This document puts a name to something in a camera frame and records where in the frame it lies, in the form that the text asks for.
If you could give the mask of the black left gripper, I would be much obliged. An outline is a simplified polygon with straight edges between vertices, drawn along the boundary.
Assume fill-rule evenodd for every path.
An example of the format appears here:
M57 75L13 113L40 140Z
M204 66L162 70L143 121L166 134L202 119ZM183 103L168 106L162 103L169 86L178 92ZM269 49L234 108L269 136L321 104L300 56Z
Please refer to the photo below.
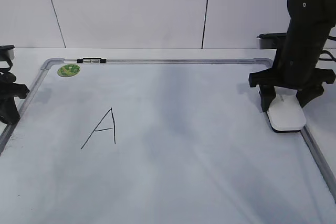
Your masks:
M20 119L14 98L25 99L29 89L24 84L15 83L16 77L10 72L1 73L1 122L16 124Z

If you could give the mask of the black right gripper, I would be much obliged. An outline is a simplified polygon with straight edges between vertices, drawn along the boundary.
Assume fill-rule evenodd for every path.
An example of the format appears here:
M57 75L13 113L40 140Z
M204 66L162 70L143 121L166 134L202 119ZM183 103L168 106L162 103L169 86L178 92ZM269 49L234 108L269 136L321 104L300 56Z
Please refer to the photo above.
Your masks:
M327 37L334 26L335 22L301 23L294 19L290 21L284 45L277 50L273 66L249 74L250 87L260 85L263 112L268 111L276 97L274 87L301 89L298 90L296 98L304 108L310 101L323 95L324 88L318 83L334 83L333 70L316 68Z

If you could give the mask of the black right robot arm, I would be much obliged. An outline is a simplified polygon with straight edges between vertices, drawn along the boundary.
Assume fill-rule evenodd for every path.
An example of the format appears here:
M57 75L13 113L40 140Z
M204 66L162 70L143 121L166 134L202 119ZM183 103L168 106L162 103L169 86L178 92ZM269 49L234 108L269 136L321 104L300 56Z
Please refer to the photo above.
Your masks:
M324 93L323 83L333 84L335 73L316 65L335 27L335 0L287 0L290 23L285 33L260 34L260 49L275 49L271 68L251 73L249 85L259 86L261 108L267 112L275 88L295 90L301 107Z

